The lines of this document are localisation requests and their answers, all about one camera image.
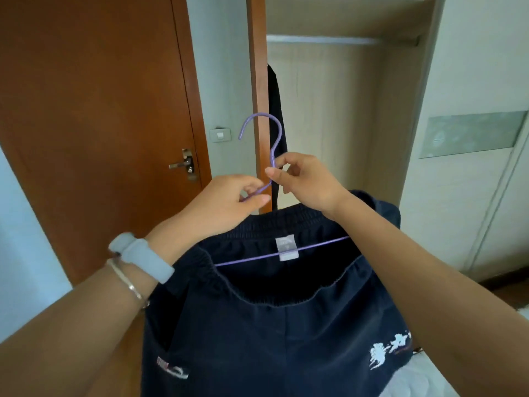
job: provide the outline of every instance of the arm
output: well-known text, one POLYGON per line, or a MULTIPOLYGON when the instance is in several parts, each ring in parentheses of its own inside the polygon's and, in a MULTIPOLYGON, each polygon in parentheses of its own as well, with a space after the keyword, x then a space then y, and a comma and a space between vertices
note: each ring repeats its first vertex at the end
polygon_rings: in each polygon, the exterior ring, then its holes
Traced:
POLYGON ((291 165, 268 168, 270 178, 346 230, 462 396, 528 394, 528 320, 351 195, 315 157, 286 153, 276 163, 291 165))
MULTIPOLYGON (((251 193, 262 185, 248 176, 216 177, 146 236, 149 246, 172 265, 196 242, 234 228, 263 207, 267 195, 239 202, 241 190, 251 193)), ((120 265, 148 297, 156 280, 134 265, 120 265)), ((141 307, 113 269, 103 267, 0 345, 2 395, 84 395, 141 307)))

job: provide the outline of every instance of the light blue watch band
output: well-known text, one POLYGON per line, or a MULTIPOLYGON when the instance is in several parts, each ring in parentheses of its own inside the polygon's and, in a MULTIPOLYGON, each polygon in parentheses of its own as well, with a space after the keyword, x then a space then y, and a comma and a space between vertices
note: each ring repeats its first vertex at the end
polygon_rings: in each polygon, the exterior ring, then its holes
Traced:
POLYGON ((129 232, 118 235, 109 245, 109 250, 119 253, 121 260, 132 263, 142 269, 152 278, 160 283, 165 283, 175 272, 173 266, 169 266, 160 258, 144 239, 136 239, 129 232))

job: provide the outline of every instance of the white bedsheet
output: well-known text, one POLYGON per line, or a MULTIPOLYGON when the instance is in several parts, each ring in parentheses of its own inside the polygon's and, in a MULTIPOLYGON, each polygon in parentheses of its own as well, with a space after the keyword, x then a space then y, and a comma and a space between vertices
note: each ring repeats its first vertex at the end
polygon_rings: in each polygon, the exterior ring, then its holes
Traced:
MULTIPOLYGON (((529 307, 520 314, 529 319, 529 307)), ((415 354, 389 381, 380 397, 457 397, 425 352, 415 354)))

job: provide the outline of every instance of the frosted glass panel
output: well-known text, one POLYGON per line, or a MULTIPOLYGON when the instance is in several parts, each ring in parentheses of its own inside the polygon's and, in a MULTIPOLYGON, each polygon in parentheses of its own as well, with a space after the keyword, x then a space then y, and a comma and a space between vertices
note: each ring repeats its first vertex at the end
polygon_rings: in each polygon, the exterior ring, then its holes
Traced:
POLYGON ((420 159, 513 147, 526 114, 520 111, 432 117, 420 159))

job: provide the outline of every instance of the navy pants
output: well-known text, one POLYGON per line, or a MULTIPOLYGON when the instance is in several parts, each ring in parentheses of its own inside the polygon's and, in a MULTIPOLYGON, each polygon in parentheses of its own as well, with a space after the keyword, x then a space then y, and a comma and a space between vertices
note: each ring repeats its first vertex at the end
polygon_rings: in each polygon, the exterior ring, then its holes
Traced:
MULTIPOLYGON (((397 207, 354 192, 396 226, 397 207)), ((342 237, 302 205, 251 216, 175 263, 151 296, 142 396, 378 396, 411 358, 411 335, 351 240, 216 268, 215 263, 342 237)))

